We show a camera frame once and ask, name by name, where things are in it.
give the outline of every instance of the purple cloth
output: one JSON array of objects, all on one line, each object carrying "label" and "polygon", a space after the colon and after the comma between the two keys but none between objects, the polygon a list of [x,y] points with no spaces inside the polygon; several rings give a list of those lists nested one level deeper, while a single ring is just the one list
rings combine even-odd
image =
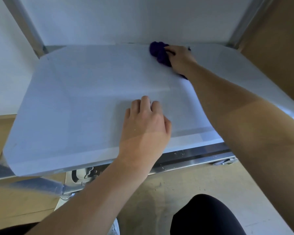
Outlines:
[{"label": "purple cloth", "polygon": [[168,67],[172,67],[167,52],[170,52],[174,55],[175,55],[175,53],[172,51],[169,51],[169,50],[165,50],[164,47],[167,47],[167,46],[169,46],[169,45],[166,43],[163,43],[163,42],[152,42],[149,46],[149,52],[152,56],[157,58],[157,61],[159,63],[162,63]]}]

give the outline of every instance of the black leggings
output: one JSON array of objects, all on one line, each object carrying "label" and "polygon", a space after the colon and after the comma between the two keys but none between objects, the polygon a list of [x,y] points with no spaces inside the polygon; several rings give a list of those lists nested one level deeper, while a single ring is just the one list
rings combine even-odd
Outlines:
[{"label": "black leggings", "polygon": [[[0,235],[23,235],[36,224],[1,229]],[[194,196],[173,216],[170,234],[246,235],[231,210],[221,201],[205,194]]]}]

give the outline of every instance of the white cutting board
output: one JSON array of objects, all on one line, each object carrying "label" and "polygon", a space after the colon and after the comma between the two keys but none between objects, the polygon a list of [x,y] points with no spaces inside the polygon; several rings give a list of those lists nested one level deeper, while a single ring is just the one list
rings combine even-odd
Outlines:
[{"label": "white cutting board", "polygon": [[[238,51],[190,47],[200,65],[294,118],[294,101]],[[165,152],[223,142],[190,82],[159,64],[148,45],[69,46],[39,60],[3,150],[8,165],[24,176],[112,162],[125,109],[143,95],[172,121]]]}]

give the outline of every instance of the hand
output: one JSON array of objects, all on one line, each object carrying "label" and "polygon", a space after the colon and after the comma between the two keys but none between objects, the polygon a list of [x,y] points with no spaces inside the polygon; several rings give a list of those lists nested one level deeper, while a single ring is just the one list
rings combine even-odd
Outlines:
[{"label": "hand", "polygon": [[184,46],[170,45],[165,47],[165,50],[175,53],[174,55],[171,52],[167,52],[172,68],[178,74],[186,75],[189,65],[197,64],[191,51]]},{"label": "hand", "polygon": [[118,159],[150,171],[170,137],[171,122],[163,115],[160,102],[150,106],[148,96],[143,96],[125,112]]}]

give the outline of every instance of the shoe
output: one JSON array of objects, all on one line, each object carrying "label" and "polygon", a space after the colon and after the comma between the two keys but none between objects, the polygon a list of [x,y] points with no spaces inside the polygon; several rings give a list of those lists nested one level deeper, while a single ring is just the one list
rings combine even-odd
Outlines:
[{"label": "shoe", "polygon": [[108,235],[120,235],[120,228],[119,228],[119,223],[118,220],[115,219],[109,232]]}]

